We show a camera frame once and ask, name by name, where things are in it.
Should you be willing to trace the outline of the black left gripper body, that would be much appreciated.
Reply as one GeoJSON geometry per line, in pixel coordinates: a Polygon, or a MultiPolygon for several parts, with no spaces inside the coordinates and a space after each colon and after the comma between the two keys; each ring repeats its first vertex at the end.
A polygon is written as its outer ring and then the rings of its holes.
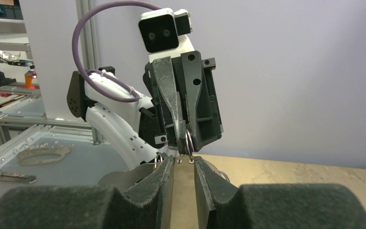
{"type": "MultiPolygon", "coordinates": [[[[185,102],[185,81],[181,56],[171,58],[173,63],[173,72],[177,86],[177,92],[180,95],[183,123],[187,129],[187,114],[185,102]]],[[[174,136],[174,127],[171,114],[160,94],[154,77],[152,63],[147,63],[144,68],[143,82],[151,95],[152,106],[150,108],[141,108],[139,137],[147,140],[156,148],[168,145],[171,149],[177,150],[177,144],[174,136]]]]}

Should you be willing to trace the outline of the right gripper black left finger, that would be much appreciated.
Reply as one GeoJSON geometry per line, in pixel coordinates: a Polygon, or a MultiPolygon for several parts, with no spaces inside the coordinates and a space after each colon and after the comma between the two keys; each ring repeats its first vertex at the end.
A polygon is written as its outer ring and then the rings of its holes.
{"type": "Polygon", "coordinates": [[[13,188],[0,198],[0,229],[158,229],[172,169],[169,156],[125,192],[112,186],[13,188]]]}

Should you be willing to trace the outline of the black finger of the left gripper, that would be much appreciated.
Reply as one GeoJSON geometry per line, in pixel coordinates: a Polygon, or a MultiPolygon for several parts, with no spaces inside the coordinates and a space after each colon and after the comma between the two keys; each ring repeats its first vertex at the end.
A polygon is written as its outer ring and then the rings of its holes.
{"type": "Polygon", "coordinates": [[[185,81],[185,108],[187,129],[190,131],[194,151],[219,140],[224,132],[214,86],[215,59],[203,60],[199,51],[181,55],[185,81]]]}
{"type": "Polygon", "coordinates": [[[177,150],[180,154],[187,155],[186,125],[183,123],[181,99],[177,92],[172,59],[170,56],[155,59],[152,66],[158,89],[172,117],[177,150]]]}

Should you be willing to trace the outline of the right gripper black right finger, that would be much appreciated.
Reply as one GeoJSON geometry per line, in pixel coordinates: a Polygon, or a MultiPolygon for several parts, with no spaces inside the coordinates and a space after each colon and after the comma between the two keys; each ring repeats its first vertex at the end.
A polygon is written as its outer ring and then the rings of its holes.
{"type": "Polygon", "coordinates": [[[202,229],[366,229],[362,204],[340,184],[235,187],[201,157],[194,175],[202,229]]]}

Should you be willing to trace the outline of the silver split keyring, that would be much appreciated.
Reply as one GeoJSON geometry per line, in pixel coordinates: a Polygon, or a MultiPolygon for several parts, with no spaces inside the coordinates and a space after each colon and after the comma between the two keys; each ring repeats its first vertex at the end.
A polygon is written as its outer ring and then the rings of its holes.
{"type": "Polygon", "coordinates": [[[194,156],[193,156],[194,146],[193,146],[193,142],[192,142],[192,138],[191,138],[191,134],[190,134],[189,130],[186,130],[186,132],[185,132],[185,144],[186,144],[187,156],[189,157],[189,163],[193,164],[194,163],[194,156]]]}

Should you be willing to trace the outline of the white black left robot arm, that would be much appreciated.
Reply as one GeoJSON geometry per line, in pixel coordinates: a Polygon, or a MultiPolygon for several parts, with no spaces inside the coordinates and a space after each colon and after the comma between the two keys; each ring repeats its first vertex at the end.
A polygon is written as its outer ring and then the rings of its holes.
{"type": "Polygon", "coordinates": [[[158,153],[167,155],[198,152],[222,137],[223,125],[213,81],[216,64],[191,51],[176,57],[156,59],[145,66],[144,95],[117,83],[115,69],[86,71],[114,101],[93,89],[74,71],[67,104],[103,135],[128,168],[152,162],[158,153]]]}

